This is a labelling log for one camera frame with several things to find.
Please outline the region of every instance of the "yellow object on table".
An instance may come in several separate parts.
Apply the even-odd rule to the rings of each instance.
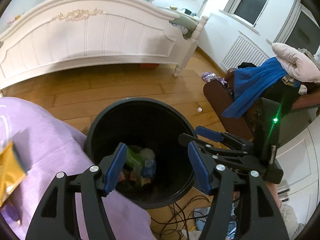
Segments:
[[[0,153],[0,207],[27,176],[19,163],[13,142]]]

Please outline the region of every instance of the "white bed frame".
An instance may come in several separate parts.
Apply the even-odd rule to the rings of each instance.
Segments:
[[[207,23],[192,37],[169,24],[178,18],[143,0],[47,0],[0,35],[0,89],[64,69],[119,63],[190,60]]]

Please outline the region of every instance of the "trash can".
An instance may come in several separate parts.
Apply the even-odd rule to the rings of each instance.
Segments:
[[[118,185],[116,190],[144,209],[160,208],[182,198],[194,182],[187,147],[178,142],[182,133],[196,136],[190,123],[169,105],[148,98],[127,98],[111,104],[94,120],[86,153],[99,164],[120,142],[153,150],[154,181],[140,190],[124,191]]]

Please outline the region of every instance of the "blue gripper pad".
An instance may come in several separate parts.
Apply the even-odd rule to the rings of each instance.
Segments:
[[[106,174],[104,191],[107,195],[116,188],[120,172],[123,168],[125,160],[127,159],[127,146],[123,143],[116,149],[113,157],[113,161]]]
[[[223,141],[223,137],[220,133],[215,132],[215,131],[211,131],[210,129],[204,128],[202,126],[198,126],[196,128],[196,133],[197,133],[197,135],[200,135],[202,137],[210,139],[214,142],[222,142]]]
[[[206,195],[210,195],[210,192],[212,190],[210,179],[211,176],[200,154],[201,152],[198,146],[196,146],[194,142],[190,142],[188,144],[188,156],[192,168],[195,172],[196,178],[199,182],[199,186],[201,187],[202,192]]]

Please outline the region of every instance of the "cabinet handle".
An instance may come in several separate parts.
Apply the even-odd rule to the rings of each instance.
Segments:
[[[289,192],[289,191],[290,191],[290,189],[288,188],[288,189],[286,189],[286,190],[280,191],[280,192],[278,193],[278,195],[281,195],[281,194],[283,194],[283,193],[287,193],[287,192]]]

